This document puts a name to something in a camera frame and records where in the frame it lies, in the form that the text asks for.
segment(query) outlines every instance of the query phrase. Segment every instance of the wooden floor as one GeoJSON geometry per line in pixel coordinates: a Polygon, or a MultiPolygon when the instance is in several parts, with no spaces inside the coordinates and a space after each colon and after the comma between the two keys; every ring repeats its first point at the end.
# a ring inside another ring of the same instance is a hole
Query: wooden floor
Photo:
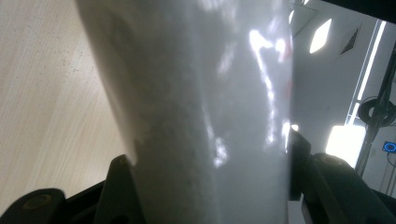
{"type": "Polygon", "coordinates": [[[0,214],[106,178],[123,144],[71,0],[0,1],[0,214]]]}

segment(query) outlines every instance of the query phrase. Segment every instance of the white cylindrical object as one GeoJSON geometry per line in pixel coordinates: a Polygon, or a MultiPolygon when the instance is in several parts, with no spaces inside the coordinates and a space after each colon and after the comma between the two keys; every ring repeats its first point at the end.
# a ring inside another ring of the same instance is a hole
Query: white cylindrical object
{"type": "Polygon", "coordinates": [[[148,223],[285,223],[288,2],[77,0],[148,223]]]}

